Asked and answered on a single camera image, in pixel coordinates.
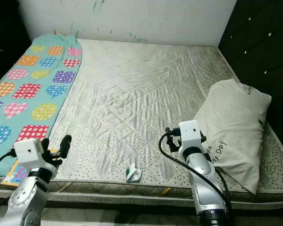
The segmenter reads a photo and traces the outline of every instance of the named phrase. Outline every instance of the mattress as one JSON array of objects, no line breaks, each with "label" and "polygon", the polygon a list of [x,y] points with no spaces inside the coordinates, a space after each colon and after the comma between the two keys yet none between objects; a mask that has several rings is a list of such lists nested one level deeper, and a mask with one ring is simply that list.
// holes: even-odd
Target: mattress
[{"label": "mattress", "polygon": [[[187,171],[160,154],[158,140],[165,127],[193,119],[212,84],[238,81],[223,56],[214,47],[78,41],[82,63],[51,130],[50,148],[58,149],[66,134],[73,140],[49,200],[192,206]],[[128,184],[133,162],[142,175]],[[283,207],[283,147],[268,125],[257,195],[224,177],[234,207]],[[2,197],[9,193],[3,188]]]}]

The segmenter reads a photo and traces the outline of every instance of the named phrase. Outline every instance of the pillow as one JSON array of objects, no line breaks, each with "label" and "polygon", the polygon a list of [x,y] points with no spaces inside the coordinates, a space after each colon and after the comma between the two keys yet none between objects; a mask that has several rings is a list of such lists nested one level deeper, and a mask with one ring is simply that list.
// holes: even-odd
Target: pillow
[{"label": "pillow", "polygon": [[207,141],[202,143],[221,167],[256,194],[266,112],[272,97],[257,89],[223,80],[211,86],[195,116]]}]

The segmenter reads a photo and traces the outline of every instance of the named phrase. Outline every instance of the mattress pattern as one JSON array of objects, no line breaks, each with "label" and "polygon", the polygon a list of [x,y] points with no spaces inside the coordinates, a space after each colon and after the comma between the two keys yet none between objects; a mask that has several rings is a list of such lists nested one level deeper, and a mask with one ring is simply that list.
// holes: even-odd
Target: mattress pattern
[{"label": "mattress pattern", "polygon": [[[188,173],[164,158],[157,145],[165,127],[177,127],[194,117],[212,84],[235,78],[218,50],[79,42],[83,48],[80,71],[50,134],[50,148],[57,149],[65,134],[72,135],[72,147],[50,191],[58,192],[57,199],[73,194],[71,201],[76,193],[147,198],[171,187],[161,198],[190,200]],[[125,170],[132,162],[143,173],[139,183],[129,185]],[[260,169],[256,196],[225,175],[233,200],[283,201],[283,150],[269,127]]]}]

